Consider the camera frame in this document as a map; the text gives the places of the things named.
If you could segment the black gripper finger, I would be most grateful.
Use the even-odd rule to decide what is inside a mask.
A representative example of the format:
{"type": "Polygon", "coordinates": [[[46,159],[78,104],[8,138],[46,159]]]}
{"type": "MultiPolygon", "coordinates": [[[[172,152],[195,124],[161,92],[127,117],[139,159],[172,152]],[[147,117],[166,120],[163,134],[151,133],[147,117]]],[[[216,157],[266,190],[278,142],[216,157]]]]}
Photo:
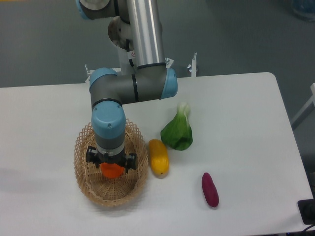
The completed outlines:
{"type": "Polygon", "coordinates": [[[130,153],[129,155],[125,155],[124,157],[125,161],[125,173],[127,174],[130,170],[136,170],[137,169],[137,154],[136,153],[130,153]]]}
{"type": "Polygon", "coordinates": [[[101,159],[99,158],[98,151],[93,146],[88,146],[86,151],[86,162],[93,163],[96,168],[99,168],[101,159]]]}

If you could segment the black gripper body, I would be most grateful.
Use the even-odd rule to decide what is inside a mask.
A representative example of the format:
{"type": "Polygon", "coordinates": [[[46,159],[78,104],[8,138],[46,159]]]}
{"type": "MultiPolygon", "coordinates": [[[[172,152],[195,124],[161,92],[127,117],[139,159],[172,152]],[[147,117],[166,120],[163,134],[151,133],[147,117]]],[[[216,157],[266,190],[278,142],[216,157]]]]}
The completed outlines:
{"type": "Polygon", "coordinates": [[[125,165],[126,164],[125,148],[123,148],[122,151],[116,155],[109,155],[108,153],[103,154],[100,152],[100,150],[97,149],[96,164],[100,165],[102,163],[125,165]]]}

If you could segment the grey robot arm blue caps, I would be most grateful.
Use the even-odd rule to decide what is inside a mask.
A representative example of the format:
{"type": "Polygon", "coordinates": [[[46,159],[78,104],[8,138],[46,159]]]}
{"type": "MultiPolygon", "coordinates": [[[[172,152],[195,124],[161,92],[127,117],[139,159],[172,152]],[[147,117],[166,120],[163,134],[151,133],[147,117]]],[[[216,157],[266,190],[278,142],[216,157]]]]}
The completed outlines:
{"type": "Polygon", "coordinates": [[[176,72],[166,66],[162,25],[155,0],[78,0],[80,15],[89,20],[112,18],[123,23],[114,32],[123,38],[122,47],[135,51],[128,63],[132,72],[118,75],[99,68],[90,75],[92,128],[95,147],[88,147],[86,161],[96,167],[116,164],[137,168],[137,155],[125,153],[124,104],[170,98],[178,91],[176,72]]]}

